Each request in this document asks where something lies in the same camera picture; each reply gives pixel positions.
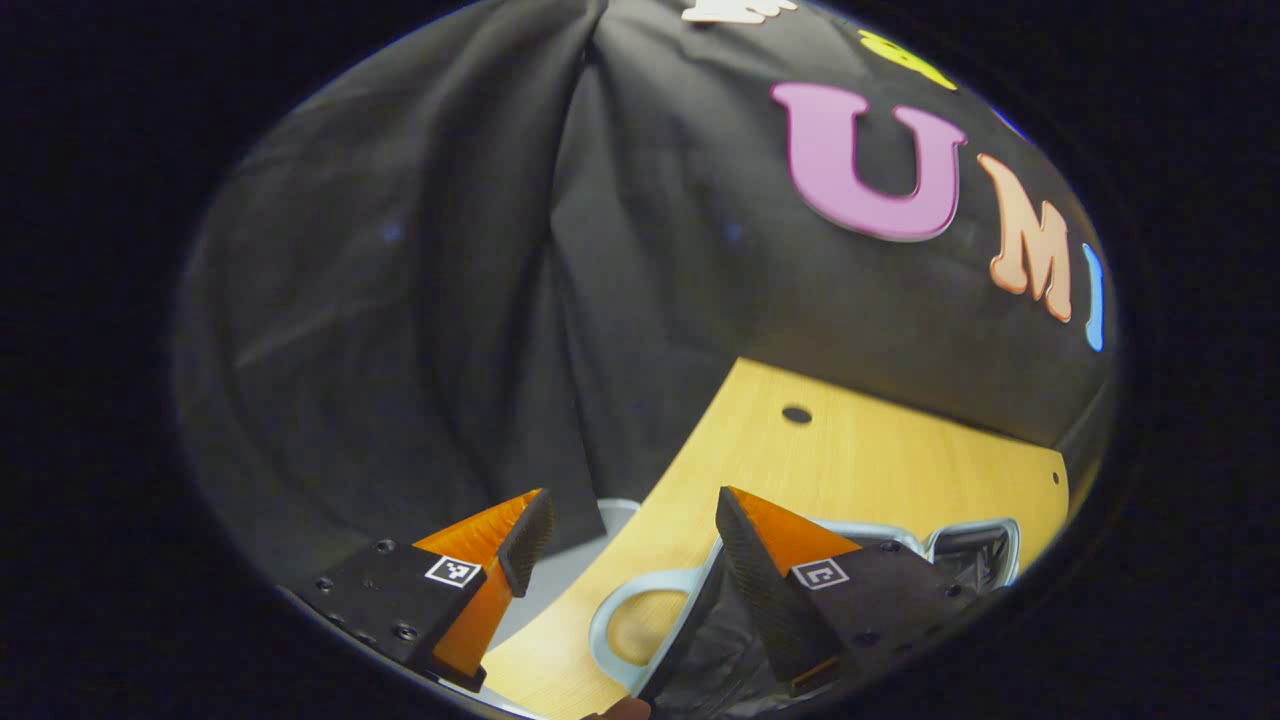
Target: yellow letter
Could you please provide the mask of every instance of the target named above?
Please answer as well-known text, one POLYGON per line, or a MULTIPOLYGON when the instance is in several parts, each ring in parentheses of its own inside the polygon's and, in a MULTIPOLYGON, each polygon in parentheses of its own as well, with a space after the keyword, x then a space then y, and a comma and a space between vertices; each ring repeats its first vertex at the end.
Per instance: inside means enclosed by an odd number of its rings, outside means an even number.
POLYGON ((1066 251, 1066 220, 1052 204, 1041 205, 1041 219, 1018 176, 991 155, 978 154, 978 164, 991 176, 1000 201, 1000 255, 991 261, 991 279, 1021 295, 1030 270, 1032 297, 1044 296, 1050 315, 1071 319, 1071 263, 1066 251), (1023 268, 1023 251, 1027 269, 1023 268))
POLYGON ((858 31, 858 33, 863 36, 863 45, 865 45, 868 50, 876 53, 881 58, 897 63, 899 65, 902 65, 909 70, 915 70, 947 90, 956 88, 955 83, 942 77, 942 73, 933 69, 933 65, 925 63, 924 60, 916 58, 915 55, 911 55, 910 53, 902 50, 901 47, 890 42, 888 40, 884 40, 878 35, 872 35, 865 29, 860 29, 858 31))

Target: wooden table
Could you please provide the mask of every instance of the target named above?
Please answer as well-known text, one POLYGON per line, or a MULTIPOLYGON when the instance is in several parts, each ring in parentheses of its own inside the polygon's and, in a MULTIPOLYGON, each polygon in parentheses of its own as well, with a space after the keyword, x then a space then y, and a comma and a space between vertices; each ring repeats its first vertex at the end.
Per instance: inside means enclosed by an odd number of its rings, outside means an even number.
MULTIPOLYGON (((952 523, 1015 518, 1024 570, 1068 507, 1056 451, 739 360, 621 533, 554 603, 485 656, 486 687, 552 720, 579 720, 626 694, 591 660, 591 616, 636 575, 700 565, 726 484, 806 516, 899 525, 922 541, 952 523), (785 419, 787 406, 808 410, 812 421, 785 419)), ((614 651, 650 656, 684 601, 653 593, 623 606, 609 628, 614 651)))

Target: mug handle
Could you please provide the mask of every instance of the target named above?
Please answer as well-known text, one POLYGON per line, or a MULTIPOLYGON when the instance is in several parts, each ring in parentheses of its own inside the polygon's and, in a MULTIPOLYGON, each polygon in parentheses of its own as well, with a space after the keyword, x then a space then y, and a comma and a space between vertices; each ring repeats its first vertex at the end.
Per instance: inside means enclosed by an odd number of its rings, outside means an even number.
POLYGON ((609 647, 609 623, 613 620, 613 614, 617 612, 623 602, 646 592, 673 591, 692 596, 694 584, 698 582, 698 568, 690 568, 687 570, 659 570, 631 578, 626 583, 622 583, 618 589, 609 593, 609 597, 604 598, 604 602, 595 610, 595 615, 591 616, 591 625, 588 628, 586 634, 588 646, 591 648, 591 659, 600 666, 600 670, 604 670, 605 675, 613 678, 627 692, 636 691, 632 685, 640 682, 645 671, 648 671, 648 666, 622 660, 609 647))

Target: screw hole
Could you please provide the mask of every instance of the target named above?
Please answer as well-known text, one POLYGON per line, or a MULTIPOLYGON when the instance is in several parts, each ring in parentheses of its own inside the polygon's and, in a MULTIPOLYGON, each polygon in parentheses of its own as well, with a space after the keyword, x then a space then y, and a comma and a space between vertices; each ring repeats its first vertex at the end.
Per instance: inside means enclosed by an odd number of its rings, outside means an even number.
POLYGON ((879 633, 874 630, 865 630, 854 635, 854 644, 860 647, 872 647, 879 642, 879 633))
POLYGON ((799 405, 787 405, 783 407, 782 416, 797 425, 808 425, 813 421, 813 414, 799 405))

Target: pink letter u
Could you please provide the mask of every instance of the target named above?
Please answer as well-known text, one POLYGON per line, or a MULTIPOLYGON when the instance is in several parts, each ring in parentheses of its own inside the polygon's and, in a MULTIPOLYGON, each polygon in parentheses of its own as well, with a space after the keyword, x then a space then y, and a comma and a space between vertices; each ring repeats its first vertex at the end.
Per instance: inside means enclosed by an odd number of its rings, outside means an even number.
POLYGON ((858 115, 870 106, 860 95, 826 85, 785 82, 773 99, 787 109, 791 181, 819 215, 840 227, 892 242, 942 234, 956 214, 960 167, 956 147, 965 135, 951 123, 914 108, 893 117, 915 133, 915 191, 879 193, 858 178, 858 115))

